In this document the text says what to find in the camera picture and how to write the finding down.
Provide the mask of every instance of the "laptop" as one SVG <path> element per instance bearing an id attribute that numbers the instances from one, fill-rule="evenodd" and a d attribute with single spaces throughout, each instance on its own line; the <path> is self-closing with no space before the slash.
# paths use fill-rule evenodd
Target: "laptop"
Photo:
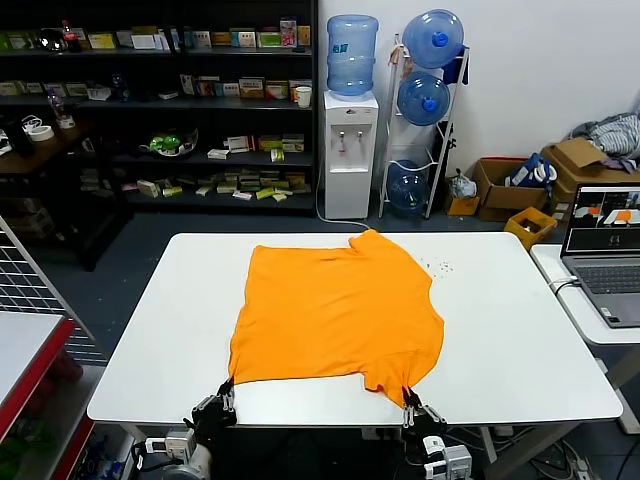
<path id="1" fill-rule="evenodd" d="M 560 256 L 611 328 L 640 327 L 640 183 L 578 185 Z"/>

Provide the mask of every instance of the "cable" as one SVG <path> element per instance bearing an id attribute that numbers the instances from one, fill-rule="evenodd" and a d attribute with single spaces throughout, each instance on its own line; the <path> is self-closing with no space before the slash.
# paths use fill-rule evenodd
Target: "cable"
<path id="1" fill-rule="evenodd" d="M 572 287 L 579 287 L 580 286 L 580 282 L 576 282 L 576 280 L 571 280 L 569 282 L 564 282 L 562 285 L 560 285 L 558 288 L 556 288 L 556 290 L 555 290 L 555 292 L 553 292 L 553 294 L 557 297 L 558 293 L 560 292 L 560 290 L 562 290 L 567 285 L 571 285 Z"/>
<path id="2" fill-rule="evenodd" d="M 638 448 L 638 445 L 640 445 L 640 438 L 636 440 L 636 443 L 633 444 L 633 446 L 629 449 L 629 452 L 627 453 L 627 455 L 624 457 L 624 460 L 622 461 L 622 465 L 620 465 L 620 470 L 618 470 L 618 475 L 616 475 L 616 480 L 620 480 L 622 478 L 622 472 L 624 472 L 624 467 L 627 465 L 627 462 L 631 458 L 631 455 L 633 454 L 635 449 Z"/>
<path id="3" fill-rule="evenodd" d="M 318 191 L 320 190 L 320 180 L 322 180 L 322 177 L 323 177 L 322 172 L 324 171 L 324 161 L 320 162 L 319 168 L 320 168 L 320 172 L 318 174 L 318 183 L 316 183 L 316 214 L 318 215 L 318 218 L 326 223 L 342 223 L 345 225 L 356 225 L 357 227 L 362 227 L 365 230 L 371 230 L 371 227 L 366 223 L 352 222 L 350 220 L 329 220 L 328 218 L 325 218 L 322 215 L 320 215 L 320 207 L 318 207 Z"/>
<path id="4" fill-rule="evenodd" d="M 578 277 L 576 277 L 575 275 L 572 275 L 570 277 L 564 277 L 564 278 L 559 278 L 557 280 L 551 280 L 549 283 L 547 283 L 547 287 L 550 287 L 554 283 L 568 282 L 569 280 L 575 281 L 577 279 L 578 279 Z"/>

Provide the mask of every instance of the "laptop keyboard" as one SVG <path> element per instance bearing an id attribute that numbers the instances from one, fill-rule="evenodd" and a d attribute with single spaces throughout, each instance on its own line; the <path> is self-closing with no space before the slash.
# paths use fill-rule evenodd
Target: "laptop keyboard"
<path id="1" fill-rule="evenodd" d="M 576 267 L 593 293 L 640 293 L 640 266 Z"/>

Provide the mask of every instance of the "blue water jug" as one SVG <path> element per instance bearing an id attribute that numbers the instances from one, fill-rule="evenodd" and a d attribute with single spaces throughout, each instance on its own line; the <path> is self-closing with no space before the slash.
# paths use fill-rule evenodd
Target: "blue water jug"
<path id="1" fill-rule="evenodd" d="M 338 15 L 327 22 L 327 85 L 341 95 L 361 95 L 373 87 L 378 20 L 368 15 Z"/>
<path id="2" fill-rule="evenodd" d="M 417 169 L 411 160 L 398 160 L 402 167 Z M 387 197 L 391 205 L 400 213 L 413 215 L 422 212 L 429 201 L 429 186 L 422 171 L 405 170 L 392 163 L 387 179 Z"/>
<path id="3" fill-rule="evenodd" d="M 402 43 L 422 68 L 440 68 L 462 49 L 464 29 L 460 19 L 448 10 L 429 10 L 411 20 L 404 29 Z"/>
<path id="4" fill-rule="evenodd" d="M 433 125 L 449 110 L 449 88 L 437 77 L 413 72 L 398 89 L 398 109 L 414 125 Z"/>

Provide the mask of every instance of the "yellow box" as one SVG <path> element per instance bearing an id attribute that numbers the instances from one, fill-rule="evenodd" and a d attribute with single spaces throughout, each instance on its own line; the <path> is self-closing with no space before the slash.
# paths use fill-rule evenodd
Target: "yellow box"
<path id="1" fill-rule="evenodd" d="M 453 217 L 475 215 L 479 203 L 480 197 L 453 198 L 451 195 L 447 195 L 447 215 Z"/>
<path id="2" fill-rule="evenodd" d="M 507 220 L 504 231 L 513 233 L 529 251 L 557 225 L 555 218 L 545 215 L 537 208 L 529 207 Z"/>
<path id="3" fill-rule="evenodd" d="M 116 42 L 110 33 L 90 33 L 87 36 L 94 50 L 116 48 Z"/>

